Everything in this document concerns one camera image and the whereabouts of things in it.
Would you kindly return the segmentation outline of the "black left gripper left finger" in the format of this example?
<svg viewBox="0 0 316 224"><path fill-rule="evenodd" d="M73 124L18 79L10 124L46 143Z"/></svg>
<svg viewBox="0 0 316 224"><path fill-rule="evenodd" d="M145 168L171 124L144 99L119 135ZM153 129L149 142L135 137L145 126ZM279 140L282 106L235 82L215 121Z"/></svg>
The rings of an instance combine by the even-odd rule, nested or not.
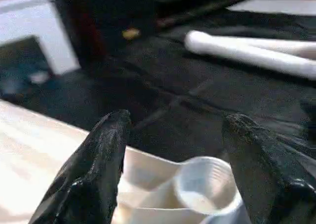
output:
<svg viewBox="0 0 316 224"><path fill-rule="evenodd" d="M104 116L61 167L31 224L109 224L131 129L127 110Z"/></svg>

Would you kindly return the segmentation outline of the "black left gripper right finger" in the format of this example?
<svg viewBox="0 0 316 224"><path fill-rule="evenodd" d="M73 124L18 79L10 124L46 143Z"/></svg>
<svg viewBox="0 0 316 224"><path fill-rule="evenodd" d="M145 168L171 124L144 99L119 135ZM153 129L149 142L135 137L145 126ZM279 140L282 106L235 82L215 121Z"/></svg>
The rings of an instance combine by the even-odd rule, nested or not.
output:
<svg viewBox="0 0 316 224"><path fill-rule="evenodd" d="M222 138L253 224L316 222L316 179L276 133L243 114L230 114Z"/></svg>

